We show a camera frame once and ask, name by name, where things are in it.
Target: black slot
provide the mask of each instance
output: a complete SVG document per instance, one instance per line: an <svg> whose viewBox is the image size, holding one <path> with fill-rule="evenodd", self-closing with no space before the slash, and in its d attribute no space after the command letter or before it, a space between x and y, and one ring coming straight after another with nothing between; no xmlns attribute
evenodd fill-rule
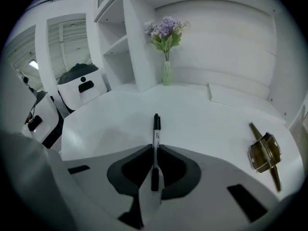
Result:
<svg viewBox="0 0 308 231"><path fill-rule="evenodd" d="M201 179L201 169L195 161L162 144L157 151L157 161L165 183L162 200L185 197Z"/></svg>
<svg viewBox="0 0 308 231"><path fill-rule="evenodd" d="M227 189L251 222L267 213L267 210L242 185L230 186Z"/></svg>
<svg viewBox="0 0 308 231"><path fill-rule="evenodd" d="M42 118L40 118L38 115L36 115L32 122L28 124L28 128L31 132L34 131L38 127L38 125L42 122Z"/></svg>
<svg viewBox="0 0 308 231"><path fill-rule="evenodd" d="M159 187L159 170L152 168L151 190L156 192Z"/></svg>
<svg viewBox="0 0 308 231"><path fill-rule="evenodd" d="M78 86L79 92L82 93L90 88L94 87L94 83L92 82L92 80L89 80L85 83L82 83Z"/></svg>
<svg viewBox="0 0 308 231"><path fill-rule="evenodd" d="M107 170L108 180L116 191L134 198L130 210L123 213L118 219L136 229L143 228L139 188L148 175L152 163L153 146L148 144L139 151L114 162Z"/></svg>
<svg viewBox="0 0 308 231"><path fill-rule="evenodd" d="M76 174L76 173L85 171L85 170L87 170L87 169L90 169L90 167L87 166L87 165L82 165L82 166L78 166L78 167L69 168L69 169L68 169L68 172L69 172L71 175L73 175L73 174Z"/></svg>

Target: shelf compartment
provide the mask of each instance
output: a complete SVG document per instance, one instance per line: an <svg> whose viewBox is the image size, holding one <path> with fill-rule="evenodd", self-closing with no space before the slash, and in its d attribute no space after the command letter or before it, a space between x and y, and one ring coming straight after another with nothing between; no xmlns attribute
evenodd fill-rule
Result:
<svg viewBox="0 0 308 231"><path fill-rule="evenodd" d="M123 0L114 0L101 15L98 22L124 24Z"/></svg>
<svg viewBox="0 0 308 231"><path fill-rule="evenodd" d="M104 55L111 55L111 54L120 54L120 53L127 53L128 52L128 40L127 35L124 35L118 41L111 45L110 49L107 50Z"/></svg>
<svg viewBox="0 0 308 231"><path fill-rule="evenodd" d="M106 54L103 56L103 64L111 90L123 84L135 83L136 80L129 53Z"/></svg>
<svg viewBox="0 0 308 231"><path fill-rule="evenodd" d="M135 80L119 85L113 90L114 91L139 92Z"/></svg>

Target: white shelf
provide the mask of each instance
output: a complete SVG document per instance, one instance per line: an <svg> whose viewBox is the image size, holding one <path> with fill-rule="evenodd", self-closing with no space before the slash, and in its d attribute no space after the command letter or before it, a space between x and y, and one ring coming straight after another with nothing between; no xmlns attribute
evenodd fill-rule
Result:
<svg viewBox="0 0 308 231"><path fill-rule="evenodd" d="M265 99L261 99L247 92L209 84L211 101L232 106L244 110L250 115L285 124L284 118L279 112Z"/></svg>
<svg viewBox="0 0 308 231"><path fill-rule="evenodd" d="M119 86L126 83L135 83L132 82L135 81L135 76L129 53L104 55L103 64L106 69L106 74L109 80L111 90L115 90Z"/></svg>
<svg viewBox="0 0 308 231"><path fill-rule="evenodd" d="M124 24L123 0L114 0L101 15L98 22Z"/></svg>
<svg viewBox="0 0 308 231"><path fill-rule="evenodd" d="M122 38L113 43L110 46L110 49L104 53L104 55L113 55L113 54L127 53L127 52L128 52L127 35L124 35Z"/></svg>
<svg viewBox="0 0 308 231"><path fill-rule="evenodd" d="M136 82L130 81L128 83L124 83L122 85L117 86L116 88L112 89L114 91L128 91L128 92L139 92Z"/></svg>

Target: ceiling light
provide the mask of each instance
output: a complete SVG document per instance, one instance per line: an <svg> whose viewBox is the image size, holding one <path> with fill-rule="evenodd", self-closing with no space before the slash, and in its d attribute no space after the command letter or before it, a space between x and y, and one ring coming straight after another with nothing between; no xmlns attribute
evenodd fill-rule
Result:
<svg viewBox="0 0 308 231"><path fill-rule="evenodd" d="M32 67L34 67L34 68L36 68L37 70L39 69L39 65L37 64L37 62L36 61L34 61L34 60L31 60L30 62L29 62L29 65L30 66L32 66Z"/></svg>

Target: green leaf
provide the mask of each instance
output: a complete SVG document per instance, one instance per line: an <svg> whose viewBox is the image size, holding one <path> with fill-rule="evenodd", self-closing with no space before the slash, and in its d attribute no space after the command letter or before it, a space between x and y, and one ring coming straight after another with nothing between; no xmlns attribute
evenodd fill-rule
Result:
<svg viewBox="0 0 308 231"><path fill-rule="evenodd" d="M180 42L180 36L179 35L173 35L173 38L172 38L172 47L173 46L178 46L179 45L179 42Z"/></svg>
<svg viewBox="0 0 308 231"><path fill-rule="evenodd" d="M162 38L161 38L161 41L162 41L163 48L164 48L164 50L165 50L165 49L166 49L165 37L162 37Z"/></svg>
<svg viewBox="0 0 308 231"><path fill-rule="evenodd" d="M156 49L158 49L160 51L164 51L164 48L163 48L161 42L153 41L153 44L156 46Z"/></svg>
<svg viewBox="0 0 308 231"><path fill-rule="evenodd" d="M166 42L166 45L167 45L167 49L169 50L171 47L172 47L172 35L170 35L170 37L168 38L167 42Z"/></svg>

